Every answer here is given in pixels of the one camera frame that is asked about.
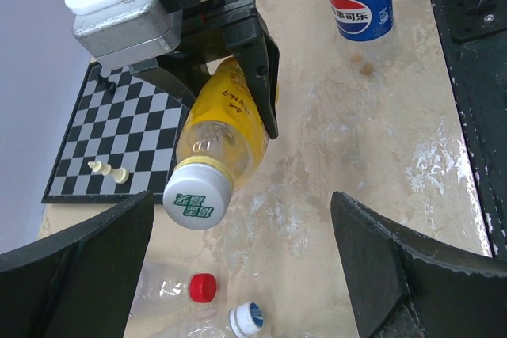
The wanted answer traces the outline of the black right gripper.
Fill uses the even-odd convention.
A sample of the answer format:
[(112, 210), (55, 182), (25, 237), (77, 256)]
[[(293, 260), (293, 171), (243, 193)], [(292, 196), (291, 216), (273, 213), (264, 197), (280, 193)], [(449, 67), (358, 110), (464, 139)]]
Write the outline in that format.
[(130, 74), (190, 109), (210, 74), (207, 64), (235, 58), (245, 75), (265, 131), (279, 135), (276, 91), (280, 51), (261, 24), (255, 0), (155, 0), (176, 25), (175, 47), (149, 53), (129, 65)]

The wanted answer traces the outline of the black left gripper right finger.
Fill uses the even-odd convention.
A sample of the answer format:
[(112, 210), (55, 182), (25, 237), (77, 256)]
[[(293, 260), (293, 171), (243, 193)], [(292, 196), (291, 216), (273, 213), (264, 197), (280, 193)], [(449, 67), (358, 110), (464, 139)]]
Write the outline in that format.
[(330, 213), (361, 337), (504, 337), (506, 263), (334, 192)]

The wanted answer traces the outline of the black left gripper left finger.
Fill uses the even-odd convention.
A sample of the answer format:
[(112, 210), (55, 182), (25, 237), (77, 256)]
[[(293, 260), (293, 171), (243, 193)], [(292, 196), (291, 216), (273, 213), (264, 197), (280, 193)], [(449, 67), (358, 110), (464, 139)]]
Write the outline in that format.
[(154, 196), (1, 255), (3, 337), (122, 337), (151, 238)]

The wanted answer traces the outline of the yellow tea bottle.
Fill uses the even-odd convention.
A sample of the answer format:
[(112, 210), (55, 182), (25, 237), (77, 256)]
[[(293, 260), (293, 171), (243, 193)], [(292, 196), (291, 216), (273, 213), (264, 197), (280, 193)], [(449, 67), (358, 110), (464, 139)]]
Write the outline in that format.
[(190, 109), (164, 189), (166, 213), (180, 226), (207, 230), (220, 223), (234, 192), (253, 176), (269, 137), (245, 75), (223, 60)]

